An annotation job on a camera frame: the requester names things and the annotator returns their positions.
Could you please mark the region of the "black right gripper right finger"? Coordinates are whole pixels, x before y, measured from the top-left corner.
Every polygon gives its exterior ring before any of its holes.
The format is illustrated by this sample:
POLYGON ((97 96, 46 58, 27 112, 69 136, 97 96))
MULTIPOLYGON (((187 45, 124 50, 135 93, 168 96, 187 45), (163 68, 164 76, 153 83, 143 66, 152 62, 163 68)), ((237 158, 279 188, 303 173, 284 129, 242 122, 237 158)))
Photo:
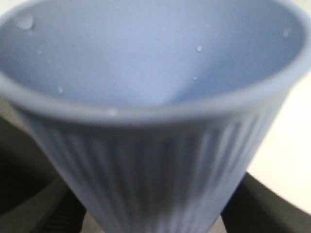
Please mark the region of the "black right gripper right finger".
POLYGON ((311 216, 250 174, 245 174, 222 211, 228 233, 309 233, 311 216))

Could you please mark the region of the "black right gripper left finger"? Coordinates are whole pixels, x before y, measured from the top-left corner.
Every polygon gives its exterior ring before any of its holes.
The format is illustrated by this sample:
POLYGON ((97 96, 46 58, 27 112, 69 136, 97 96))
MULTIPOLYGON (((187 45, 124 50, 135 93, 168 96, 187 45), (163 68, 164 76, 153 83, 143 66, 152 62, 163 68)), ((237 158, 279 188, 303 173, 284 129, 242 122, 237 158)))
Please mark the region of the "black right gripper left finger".
POLYGON ((0 119, 0 231, 79 233, 86 214, 36 142, 0 119))

